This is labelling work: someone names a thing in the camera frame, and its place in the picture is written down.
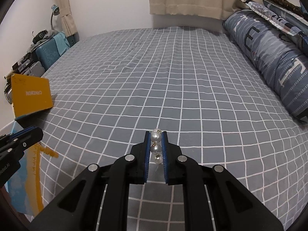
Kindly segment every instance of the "silver screw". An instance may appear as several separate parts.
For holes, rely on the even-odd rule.
[[[216,165],[216,166],[214,167],[214,170],[215,170],[216,172],[218,172],[218,173],[221,173],[221,172],[224,170],[224,167],[221,166],[221,165]]]
[[[127,155],[127,156],[125,156],[125,160],[127,160],[127,161],[133,161],[134,160],[134,156],[133,155]]]
[[[93,172],[93,171],[95,171],[95,170],[98,169],[98,165],[97,165],[97,164],[91,164],[90,166],[88,166],[88,169],[89,169],[91,172]]]
[[[187,161],[187,157],[186,157],[186,156],[179,156],[177,159],[178,159],[180,162],[185,162],[185,161]]]

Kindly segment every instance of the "blue lamp head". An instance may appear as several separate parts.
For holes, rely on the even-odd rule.
[[[51,9],[52,9],[52,14],[53,14],[54,16],[57,16],[57,15],[60,14],[59,6],[57,6],[57,5],[54,4],[54,5],[51,6]]]

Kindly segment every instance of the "white pearl bead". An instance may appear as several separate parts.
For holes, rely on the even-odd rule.
[[[160,142],[161,141],[161,130],[156,128],[151,133],[151,141],[152,142]]]
[[[159,154],[159,153],[154,154],[154,162],[156,164],[162,164],[163,163],[163,156],[162,156],[162,154]]]
[[[159,143],[153,143],[151,145],[151,152],[152,153],[161,153],[162,152],[161,145]]]

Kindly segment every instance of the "yellow box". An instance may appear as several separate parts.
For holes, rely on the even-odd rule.
[[[13,74],[11,85],[15,119],[53,107],[48,79]]]

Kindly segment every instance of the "bed sheet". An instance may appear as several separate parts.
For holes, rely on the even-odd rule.
[[[54,107],[33,124],[42,143],[44,205],[87,165],[113,163],[168,131],[199,164],[221,164],[290,226],[308,201],[307,125],[295,122],[225,34],[191,27],[132,29],[78,42],[45,74]],[[184,230],[181,186],[131,185],[127,230]]]

